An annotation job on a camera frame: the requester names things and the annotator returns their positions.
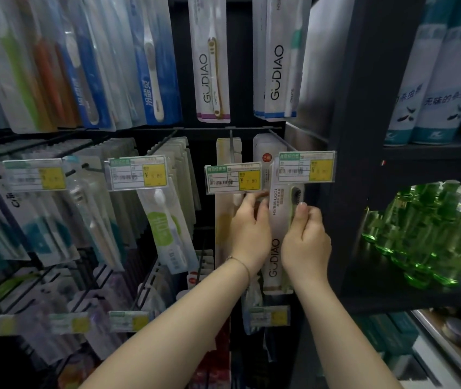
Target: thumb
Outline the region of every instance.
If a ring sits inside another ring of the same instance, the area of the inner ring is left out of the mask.
[[[289,232],[296,234],[302,239],[307,222],[308,205],[304,202],[301,202],[297,205],[297,209],[295,209],[294,219],[292,221],[292,226],[290,227]]]
[[[259,209],[257,209],[257,220],[256,223],[268,223],[268,216],[270,214],[270,210],[268,209],[268,198],[264,198],[261,203]]]

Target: forearm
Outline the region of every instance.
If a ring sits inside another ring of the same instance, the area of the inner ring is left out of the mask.
[[[402,389],[325,281],[294,288],[331,389]]]
[[[136,333],[81,389],[182,389],[248,286],[247,269],[225,262]]]

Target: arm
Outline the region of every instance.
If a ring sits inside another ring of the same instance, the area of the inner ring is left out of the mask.
[[[316,207],[301,203],[284,238],[282,264],[308,319],[331,389],[402,389],[327,281],[331,239]]]
[[[233,256],[117,349],[81,389],[183,389],[270,248],[268,206],[248,194],[231,224]]]

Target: bracelet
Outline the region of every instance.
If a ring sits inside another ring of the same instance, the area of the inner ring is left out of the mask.
[[[243,265],[243,267],[247,270],[247,275],[248,275],[248,283],[250,284],[252,282],[252,278],[250,276],[250,270],[247,268],[247,265],[244,264],[243,262],[241,262],[238,258],[235,258],[233,257],[232,255],[229,255],[228,258],[225,260],[225,261],[229,261],[231,259],[235,259],[236,261],[238,261],[240,264]]]

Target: yellow price label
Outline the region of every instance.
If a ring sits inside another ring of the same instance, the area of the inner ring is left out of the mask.
[[[44,190],[65,190],[66,182],[62,168],[39,168],[41,185]]]
[[[149,323],[147,315],[133,317],[133,331],[139,331]]]
[[[239,172],[239,190],[251,191],[261,189],[261,171],[244,170]]]
[[[71,320],[71,330],[73,333],[87,333],[90,331],[90,318],[77,317]]]
[[[272,311],[271,322],[272,326],[287,326],[288,313],[286,310]]]
[[[310,181],[333,181],[333,160],[312,160],[310,163]]]
[[[165,164],[143,165],[142,172],[146,187],[165,187],[167,185]]]
[[[0,319],[0,336],[13,336],[16,334],[16,325],[13,316]]]

